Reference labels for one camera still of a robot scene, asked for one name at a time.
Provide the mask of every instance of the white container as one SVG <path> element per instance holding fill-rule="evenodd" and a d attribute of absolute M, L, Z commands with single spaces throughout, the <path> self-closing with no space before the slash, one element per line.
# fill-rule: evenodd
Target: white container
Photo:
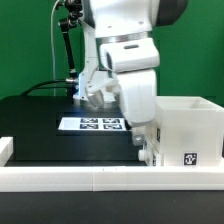
<path fill-rule="evenodd" d="M 146 127 L 164 166 L 218 166 L 224 108 L 201 97 L 157 97 L 156 117 Z"/>

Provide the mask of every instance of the green wall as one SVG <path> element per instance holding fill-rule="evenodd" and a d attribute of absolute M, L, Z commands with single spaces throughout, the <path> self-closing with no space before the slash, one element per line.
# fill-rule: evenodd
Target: green wall
<path fill-rule="evenodd" d="M 54 0 L 0 2 L 0 98 L 18 95 L 36 83 L 52 79 L 53 4 Z M 223 0 L 189 0 L 187 11 L 177 23 L 154 29 L 161 55 L 157 69 L 159 95 L 203 96 L 224 106 L 223 9 Z M 66 10 L 56 12 L 55 24 L 66 15 Z M 71 35 L 80 71 L 81 30 L 73 30 Z M 64 78 L 68 76 L 67 59 L 57 25 L 55 41 L 57 77 Z"/>

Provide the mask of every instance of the black and white pattern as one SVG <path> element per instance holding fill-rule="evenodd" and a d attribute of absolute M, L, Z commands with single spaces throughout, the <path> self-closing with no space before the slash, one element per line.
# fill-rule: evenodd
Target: black and white pattern
<path fill-rule="evenodd" d="M 121 130 L 122 126 L 119 124 L 104 124 L 103 125 L 105 130 Z"/>
<path fill-rule="evenodd" d="M 98 119 L 97 118 L 82 118 L 81 123 L 97 124 Z"/>
<path fill-rule="evenodd" d="M 82 130 L 82 129 L 99 129 L 99 126 L 98 126 L 98 124 L 81 124 L 80 125 L 80 130 Z"/>
<path fill-rule="evenodd" d="M 105 124 L 120 124 L 120 119 L 119 118 L 106 118 L 103 119 L 103 123 Z"/>
<path fill-rule="evenodd" d="M 197 153 L 184 153 L 184 166 L 196 166 L 198 162 Z"/>

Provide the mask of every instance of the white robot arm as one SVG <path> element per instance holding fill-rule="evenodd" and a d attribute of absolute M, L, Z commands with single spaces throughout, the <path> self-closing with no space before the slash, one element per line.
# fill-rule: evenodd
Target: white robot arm
<path fill-rule="evenodd" d="M 188 0 L 83 0 L 84 16 L 88 15 L 88 23 L 95 24 L 100 61 L 112 74 L 101 83 L 90 80 L 87 95 L 97 93 L 94 101 L 100 104 L 100 88 L 112 87 L 130 126 L 149 123 L 155 116 L 156 75 L 152 68 L 160 63 L 151 37 L 152 27 L 175 22 L 187 3 Z"/>

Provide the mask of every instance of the white frame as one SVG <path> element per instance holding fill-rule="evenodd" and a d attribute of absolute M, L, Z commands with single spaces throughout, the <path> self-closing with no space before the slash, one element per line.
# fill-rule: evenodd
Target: white frame
<path fill-rule="evenodd" d="M 0 139 L 0 164 L 13 138 Z M 220 167 L 1 167 L 0 192 L 224 190 Z"/>

